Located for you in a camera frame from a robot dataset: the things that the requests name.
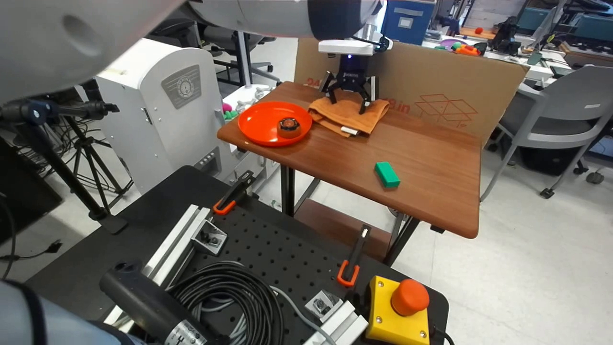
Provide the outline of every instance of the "folded cloth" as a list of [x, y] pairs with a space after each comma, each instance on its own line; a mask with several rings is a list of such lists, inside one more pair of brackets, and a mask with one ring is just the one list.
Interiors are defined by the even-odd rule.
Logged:
[[332, 131], [346, 136], [342, 126], [370, 134], [389, 108], [389, 102], [377, 99], [360, 114], [362, 96], [357, 92], [335, 91], [337, 102], [332, 104], [330, 98], [319, 98], [309, 106], [313, 120]]

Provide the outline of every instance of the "white floor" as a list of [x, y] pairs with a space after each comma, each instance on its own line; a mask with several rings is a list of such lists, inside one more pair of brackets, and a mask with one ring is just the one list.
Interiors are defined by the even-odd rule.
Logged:
[[[281, 80], [293, 78], [295, 40], [278, 39], [258, 46], [253, 61], [272, 61]], [[111, 170], [127, 181], [109, 149], [98, 148]], [[483, 153], [482, 190], [500, 162]], [[601, 185], [572, 176], [550, 200], [538, 191], [553, 177], [508, 168], [491, 195], [481, 204], [479, 236], [465, 239], [438, 234], [422, 224], [394, 264], [449, 300], [448, 332], [460, 344], [609, 344], [613, 328], [613, 170], [603, 170]], [[297, 197], [310, 178], [298, 173]], [[65, 202], [18, 236], [20, 255], [45, 249], [56, 239], [74, 245], [96, 229], [85, 208], [65, 185], [49, 182]], [[267, 204], [281, 198], [280, 176], [260, 191]], [[377, 227], [390, 229], [387, 208], [325, 182], [313, 199]], [[114, 208], [118, 212], [140, 195], [133, 188]], [[0, 247], [8, 253], [9, 243]], [[10, 277], [23, 281], [57, 255], [18, 262]]]

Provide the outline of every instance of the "orange frisbee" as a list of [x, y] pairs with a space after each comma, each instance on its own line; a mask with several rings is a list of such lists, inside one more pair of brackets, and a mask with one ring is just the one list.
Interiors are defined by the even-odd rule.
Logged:
[[[300, 125], [300, 135], [284, 138], [277, 133], [279, 121], [295, 119]], [[286, 146], [298, 142], [307, 135], [313, 124], [309, 113], [287, 102], [257, 103], [238, 117], [238, 128], [249, 140], [263, 146]]]

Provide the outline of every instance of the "green sponge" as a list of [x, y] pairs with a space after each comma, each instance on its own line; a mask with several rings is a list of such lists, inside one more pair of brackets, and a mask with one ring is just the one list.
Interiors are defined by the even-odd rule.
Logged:
[[375, 171], [377, 172], [377, 175], [379, 175], [384, 187], [395, 188], [400, 184], [400, 179], [388, 162], [380, 161], [379, 163], [375, 164]]

